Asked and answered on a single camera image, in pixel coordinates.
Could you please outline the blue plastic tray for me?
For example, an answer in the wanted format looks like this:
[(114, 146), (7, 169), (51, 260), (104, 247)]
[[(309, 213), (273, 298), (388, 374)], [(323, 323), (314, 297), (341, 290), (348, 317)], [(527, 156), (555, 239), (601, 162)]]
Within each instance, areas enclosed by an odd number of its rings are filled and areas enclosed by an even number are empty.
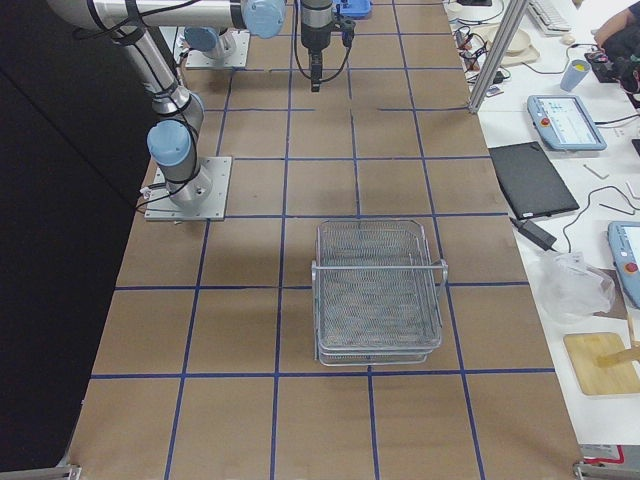
[(372, 9), (370, 0), (334, 0), (333, 3), (341, 15), (353, 19), (367, 18)]

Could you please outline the white keyboard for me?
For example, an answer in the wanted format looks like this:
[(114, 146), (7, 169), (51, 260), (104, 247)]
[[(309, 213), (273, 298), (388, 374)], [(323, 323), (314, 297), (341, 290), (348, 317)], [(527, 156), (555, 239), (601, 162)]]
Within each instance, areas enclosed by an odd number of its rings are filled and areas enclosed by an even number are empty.
[(529, 0), (527, 11), (533, 22), (547, 35), (562, 35), (571, 31), (571, 26), (552, 1)]

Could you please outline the blue teach pendant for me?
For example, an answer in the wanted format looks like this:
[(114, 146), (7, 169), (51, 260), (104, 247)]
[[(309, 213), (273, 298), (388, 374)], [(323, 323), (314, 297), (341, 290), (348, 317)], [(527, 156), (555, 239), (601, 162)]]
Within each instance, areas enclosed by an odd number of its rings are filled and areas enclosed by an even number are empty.
[(607, 143), (576, 95), (532, 95), (527, 111), (543, 142), (556, 151), (603, 151)]
[(635, 308), (639, 308), (639, 223), (613, 221), (607, 240), (622, 289)]

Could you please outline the black closed laptop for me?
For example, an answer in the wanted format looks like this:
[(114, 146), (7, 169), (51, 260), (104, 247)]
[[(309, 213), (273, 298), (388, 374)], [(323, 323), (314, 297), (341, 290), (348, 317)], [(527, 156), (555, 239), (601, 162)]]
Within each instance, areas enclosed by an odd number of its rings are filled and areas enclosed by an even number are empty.
[(579, 208), (537, 142), (494, 147), (489, 153), (501, 191), (518, 220)]

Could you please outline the light blue cup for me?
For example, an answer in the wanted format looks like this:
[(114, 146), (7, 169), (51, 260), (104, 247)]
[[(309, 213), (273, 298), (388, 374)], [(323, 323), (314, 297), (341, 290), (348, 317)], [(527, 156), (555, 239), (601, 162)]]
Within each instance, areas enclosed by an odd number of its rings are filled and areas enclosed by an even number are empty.
[(571, 92), (586, 77), (591, 70), (590, 64), (581, 59), (575, 59), (567, 66), (560, 82), (560, 88)]

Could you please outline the black power adapter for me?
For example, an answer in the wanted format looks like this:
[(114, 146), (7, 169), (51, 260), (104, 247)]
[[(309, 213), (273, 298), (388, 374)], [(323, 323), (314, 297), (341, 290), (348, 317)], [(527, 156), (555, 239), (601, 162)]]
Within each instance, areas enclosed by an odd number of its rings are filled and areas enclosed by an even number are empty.
[(554, 251), (553, 245), (557, 238), (539, 227), (535, 222), (532, 220), (518, 220), (512, 217), (509, 220), (519, 234), (537, 247), (543, 251)]

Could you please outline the person at desk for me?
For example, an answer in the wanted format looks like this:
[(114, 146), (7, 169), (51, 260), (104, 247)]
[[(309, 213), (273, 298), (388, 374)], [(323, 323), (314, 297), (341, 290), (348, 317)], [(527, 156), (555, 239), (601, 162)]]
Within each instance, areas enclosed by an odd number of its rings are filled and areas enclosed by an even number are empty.
[(639, 2), (609, 18), (594, 40), (606, 57), (606, 78), (617, 82), (639, 108)]

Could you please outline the clear plastic bag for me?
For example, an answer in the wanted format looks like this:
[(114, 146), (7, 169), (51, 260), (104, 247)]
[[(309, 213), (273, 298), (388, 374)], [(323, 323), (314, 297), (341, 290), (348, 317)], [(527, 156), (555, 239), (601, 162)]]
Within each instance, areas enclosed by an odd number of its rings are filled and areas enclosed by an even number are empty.
[(582, 252), (545, 252), (535, 266), (534, 293), (549, 314), (581, 317), (612, 309), (614, 281), (586, 262)]

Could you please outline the wooden cutting board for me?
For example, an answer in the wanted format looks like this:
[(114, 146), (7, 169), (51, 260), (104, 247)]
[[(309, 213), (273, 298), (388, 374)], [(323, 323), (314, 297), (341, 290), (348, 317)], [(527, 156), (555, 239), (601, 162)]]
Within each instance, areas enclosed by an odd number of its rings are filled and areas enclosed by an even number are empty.
[(587, 396), (639, 392), (639, 347), (615, 333), (569, 334), (563, 339), (580, 389)]

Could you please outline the aluminium frame post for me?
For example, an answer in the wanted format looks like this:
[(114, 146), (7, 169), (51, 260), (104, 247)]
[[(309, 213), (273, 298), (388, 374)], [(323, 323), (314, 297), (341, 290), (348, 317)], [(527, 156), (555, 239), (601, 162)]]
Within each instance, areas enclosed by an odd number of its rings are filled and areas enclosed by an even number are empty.
[(527, 0), (513, 0), (506, 6), (501, 23), (492, 41), (492, 47), (471, 91), (468, 103), (470, 113), (476, 114), (480, 110), (486, 97), (486, 92), (492, 85), (504, 54), (519, 28), (527, 4)]

